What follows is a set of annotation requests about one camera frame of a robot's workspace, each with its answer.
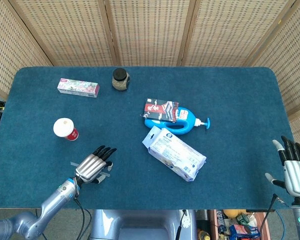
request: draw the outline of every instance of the toothpaste box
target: toothpaste box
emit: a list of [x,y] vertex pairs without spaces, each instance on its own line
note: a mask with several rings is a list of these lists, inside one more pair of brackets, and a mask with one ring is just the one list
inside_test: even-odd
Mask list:
[[78,81],[61,78],[57,89],[62,94],[73,94],[96,98],[99,92],[99,84],[89,81]]
[[154,126],[142,143],[152,156],[187,182],[195,180],[207,159],[166,128]]

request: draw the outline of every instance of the robotic arm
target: robotic arm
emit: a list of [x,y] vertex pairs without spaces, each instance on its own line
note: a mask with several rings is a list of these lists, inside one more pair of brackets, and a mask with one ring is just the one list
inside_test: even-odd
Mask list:
[[294,197],[291,208],[293,208],[296,228],[300,239],[300,144],[297,142],[294,143],[285,136],[281,136],[281,139],[284,147],[277,140],[273,140],[272,142],[278,151],[283,166],[284,181],[275,179],[269,173],[266,173],[265,177],[270,183],[286,189]]
[[97,176],[104,168],[111,170],[113,163],[107,159],[116,150],[116,148],[105,148],[103,145],[90,154],[75,169],[75,176],[68,178],[42,203],[39,218],[31,212],[22,212],[12,218],[0,220],[0,240],[9,240],[14,233],[20,234],[26,240],[37,239],[57,212],[79,196],[83,184],[99,184],[106,178],[104,175]]

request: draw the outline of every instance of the white package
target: white package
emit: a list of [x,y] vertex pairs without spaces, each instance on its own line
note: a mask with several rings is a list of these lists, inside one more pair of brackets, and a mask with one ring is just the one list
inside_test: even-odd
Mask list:
[[187,182],[195,180],[207,159],[166,128],[154,126],[142,143],[152,156]]

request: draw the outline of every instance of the jar lid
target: jar lid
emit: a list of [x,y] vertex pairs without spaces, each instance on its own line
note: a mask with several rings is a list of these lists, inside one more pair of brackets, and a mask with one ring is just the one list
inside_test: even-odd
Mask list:
[[124,81],[126,77],[127,77],[127,72],[121,67],[113,71],[113,78],[119,82]]
[[69,118],[59,118],[53,125],[55,135],[61,138],[69,136],[74,130],[74,122]]

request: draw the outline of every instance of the red and white cup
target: red and white cup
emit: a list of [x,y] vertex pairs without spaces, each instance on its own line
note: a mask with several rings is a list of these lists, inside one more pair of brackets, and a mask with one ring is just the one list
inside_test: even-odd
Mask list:
[[75,128],[74,122],[69,118],[59,118],[53,125],[55,135],[74,141],[78,138],[79,133]]

